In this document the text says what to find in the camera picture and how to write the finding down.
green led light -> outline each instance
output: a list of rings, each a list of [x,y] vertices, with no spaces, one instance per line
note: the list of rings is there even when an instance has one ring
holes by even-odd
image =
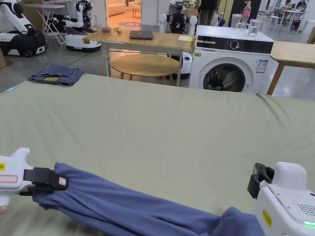
[[[306,224],[306,225],[315,225],[314,222],[309,222],[309,221],[304,221],[304,224]]]

laptop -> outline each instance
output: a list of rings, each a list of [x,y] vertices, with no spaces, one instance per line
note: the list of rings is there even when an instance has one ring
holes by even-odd
[[[153,33],[151,31],[131,30],[129,37],[132,39],[153,39]]]

sofa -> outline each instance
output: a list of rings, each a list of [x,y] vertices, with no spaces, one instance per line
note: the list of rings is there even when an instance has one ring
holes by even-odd
[[[126,10],[125,0],[108,0],[108,16],[124,13]]]
[[[140,5],[140,3],[141,3],[140,0],[129,2],[128,3],[128,10],[132,11],[131,6],[134,5],[134,4]]]

energy label sticker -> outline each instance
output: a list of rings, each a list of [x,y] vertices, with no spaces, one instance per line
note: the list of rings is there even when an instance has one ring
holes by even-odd
[[[258,62],[258,66],[256,69],[256,73],[265,73],[266,67],[267,67],[268,60],[262,60],[260,59]]]

plastic bottle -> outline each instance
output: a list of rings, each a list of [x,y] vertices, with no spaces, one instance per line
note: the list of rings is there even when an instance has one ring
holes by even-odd
[[[246,7],[244,8],[244,11],[243,11],[243,14],[242,14],[242,21],[241,21],[241,24],[238,27],[241,30],[245,30],[246,29],[247,21],[248,21],[248,18],[249,18],[249,15],[250,15],[250,10],[251,10],[250,3],[251,3],[251,1],[248,1]]]

